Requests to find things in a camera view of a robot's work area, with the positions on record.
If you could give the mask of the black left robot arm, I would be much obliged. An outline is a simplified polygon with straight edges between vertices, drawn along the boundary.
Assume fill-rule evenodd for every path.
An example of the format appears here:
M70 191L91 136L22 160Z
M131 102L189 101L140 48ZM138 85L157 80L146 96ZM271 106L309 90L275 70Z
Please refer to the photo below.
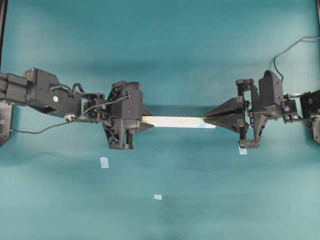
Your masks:
M108 147L115 150L133 149L134 134L154 128L143 121L152 114L138 82L116 82L105 96L84 91L80 83L69 87L56 75L33 67L22 76L0 74L0 101L62 118L64 125L101 123Z

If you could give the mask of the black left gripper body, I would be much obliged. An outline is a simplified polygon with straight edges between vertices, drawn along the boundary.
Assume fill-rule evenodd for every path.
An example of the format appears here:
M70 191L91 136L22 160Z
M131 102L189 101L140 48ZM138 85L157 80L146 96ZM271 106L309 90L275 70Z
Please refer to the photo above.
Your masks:
M138 82L120 81L112 85L107 99L107 114L102 127L108 147L114 150L131 150L133 134L140 127L143 116L143 92Z

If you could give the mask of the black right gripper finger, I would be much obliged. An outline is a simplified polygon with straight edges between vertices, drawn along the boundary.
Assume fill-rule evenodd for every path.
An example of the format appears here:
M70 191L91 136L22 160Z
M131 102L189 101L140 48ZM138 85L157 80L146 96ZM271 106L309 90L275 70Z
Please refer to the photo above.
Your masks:
M204 114L205 118L221 117L230 114L241 114L245 108L245 98L243 96L237 96L230 98L218 107L210 110Z
M248 124L244 118L240 116L204 117L203 120L207 124L222 127L238 134L240 133L241 129L244 129L245 132L248 130Z

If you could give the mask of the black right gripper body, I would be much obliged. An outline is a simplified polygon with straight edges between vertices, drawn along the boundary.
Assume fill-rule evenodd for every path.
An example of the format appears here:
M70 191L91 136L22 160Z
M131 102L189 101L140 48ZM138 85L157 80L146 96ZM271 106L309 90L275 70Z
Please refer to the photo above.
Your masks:
M266 70L263 78L258 81L258 87L253 79L239 79L236 86L240 96L246 91L250 92L251 109L244 107L243 113L250 118L254 136L253 140L246 139L247 130L242 126L238 144L241 149L257 149L268 120L282 117L283 81L274 72Z

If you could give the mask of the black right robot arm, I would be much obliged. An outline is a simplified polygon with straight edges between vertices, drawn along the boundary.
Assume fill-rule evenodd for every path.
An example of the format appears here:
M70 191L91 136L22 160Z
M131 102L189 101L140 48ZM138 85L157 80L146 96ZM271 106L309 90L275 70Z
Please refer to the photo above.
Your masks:
M240 149L257 149L269 120L300 122L320 141L320 92L284 94L283 81L267 70L255 85L253 79L235 82L237 96L204 115L204 122L239 134Z

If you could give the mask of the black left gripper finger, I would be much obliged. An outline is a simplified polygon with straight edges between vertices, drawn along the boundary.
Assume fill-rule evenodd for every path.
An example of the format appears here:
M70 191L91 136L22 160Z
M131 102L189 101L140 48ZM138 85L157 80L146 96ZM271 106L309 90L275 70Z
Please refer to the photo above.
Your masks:
M154 125L152 125L152 124L140 121L139 124L138 124L138 128L136 128L134 130L134 132L135 133L142 133L144 131L152 129L153 127L154 127Z
M153 116L151 111L145 105L142 107L142 115L143 116Z

